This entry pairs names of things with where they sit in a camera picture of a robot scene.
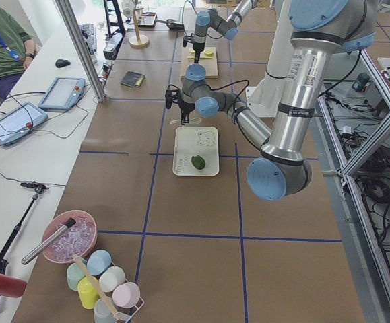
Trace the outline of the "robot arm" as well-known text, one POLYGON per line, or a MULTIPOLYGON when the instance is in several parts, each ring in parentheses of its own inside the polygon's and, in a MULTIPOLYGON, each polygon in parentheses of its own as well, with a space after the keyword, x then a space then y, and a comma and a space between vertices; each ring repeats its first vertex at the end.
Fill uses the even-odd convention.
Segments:
POLYGON ((195 20, 194 33, 187 41, 191 41, 194 53, 194 63, 198 63, 201 53, 205 49, 206 38, 208 30, 214 29, 221 36, 227 40, 233 40, 238 33, 238 26, 247 16, 250 10, 256 8, 258 0, 244 0, 241 1, 233 12, 224 19, 220 17, 215 8, 199 12, 195 20))
POLYGON ((181 122, 192 111, 208 118, 225 112, 260 156, 247 168, 247 182, 261 199, 295 194, 311 181, 311 167, 301 148, 330 58, 337 52, 369 47, 375 38, 377 1, 292 1, 288 19, 293 51, 274 124, 268 127, 234 93, 213 90, 198 62, 187 67, 181 89, 166 94, 177 103, 181 122))

